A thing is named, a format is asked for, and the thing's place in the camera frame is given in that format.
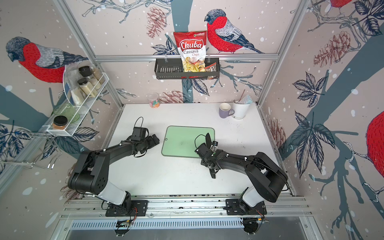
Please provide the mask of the black knife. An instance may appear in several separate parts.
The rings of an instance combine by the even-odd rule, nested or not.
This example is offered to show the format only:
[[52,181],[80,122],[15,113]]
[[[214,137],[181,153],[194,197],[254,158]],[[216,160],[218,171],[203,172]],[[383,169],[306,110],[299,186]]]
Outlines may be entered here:
[[[210,134],[207,133],[205,138],[206,138],[206,146],[207,146],[207,148],[209,149],[209,151],[212,151],[211,148],[212,148],[213,144],[212,144],[212,139],[211,139]],[[210,169],[211,178],[215,179],[216,178],[215,170],[211,166],[209,166],[209,169]]]

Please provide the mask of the green cutting board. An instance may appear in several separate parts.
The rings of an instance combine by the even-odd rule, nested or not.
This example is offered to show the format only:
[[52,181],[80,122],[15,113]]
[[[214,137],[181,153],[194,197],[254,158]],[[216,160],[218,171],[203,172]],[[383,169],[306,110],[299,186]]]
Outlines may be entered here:
[[162,147],[165,157],[195,158],[200,157],[195,150],[206,142],[209,134],[215,140],[215,130],[205,127],[168,126]]

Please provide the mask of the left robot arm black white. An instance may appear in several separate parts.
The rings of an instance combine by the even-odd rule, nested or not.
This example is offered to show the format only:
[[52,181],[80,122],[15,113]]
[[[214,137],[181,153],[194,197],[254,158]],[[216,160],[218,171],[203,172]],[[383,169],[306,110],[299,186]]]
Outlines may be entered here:
[[139,141],[129,137],[103,150],[84,151],[75,164],[68,187],[79,194],[92,195],[109,204],[122,206],[128,193],[110,182],[110,165],[138,153],[144,155],[159,143],[160,140],[156,135],[147,136]]

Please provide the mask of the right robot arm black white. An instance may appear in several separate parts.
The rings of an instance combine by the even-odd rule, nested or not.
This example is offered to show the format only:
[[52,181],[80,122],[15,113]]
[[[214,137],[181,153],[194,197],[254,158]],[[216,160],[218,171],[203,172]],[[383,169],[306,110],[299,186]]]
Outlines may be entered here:
[[223,150],[213,150],[207,144],[201,144],[195,153],[201,158],[201,165],[210,170],[214,179],[220,170],[231,170],[248,176],[252,183],[242,194],[242,204],[253,208],[263,201],[275,203],[288,183],[286,173],[265,153],[241,156]]

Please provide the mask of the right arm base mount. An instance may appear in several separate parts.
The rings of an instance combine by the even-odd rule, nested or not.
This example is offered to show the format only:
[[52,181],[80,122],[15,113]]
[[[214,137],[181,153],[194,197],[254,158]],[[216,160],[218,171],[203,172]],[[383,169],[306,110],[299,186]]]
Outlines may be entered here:
[[240,199],[226,199],[226,205],[223,208],[229,216],[245,216],[245,215],[266,215],[267,210],[265,202],[262,201],[254,207],[250,207]]

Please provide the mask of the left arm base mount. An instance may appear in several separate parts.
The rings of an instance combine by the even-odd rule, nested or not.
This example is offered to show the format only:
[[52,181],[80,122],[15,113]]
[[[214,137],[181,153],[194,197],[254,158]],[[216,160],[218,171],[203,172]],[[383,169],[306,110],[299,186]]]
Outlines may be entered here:
[[122,205],[108,204],[106,217],[144,217],[147,212],[149,201],[128,200]]

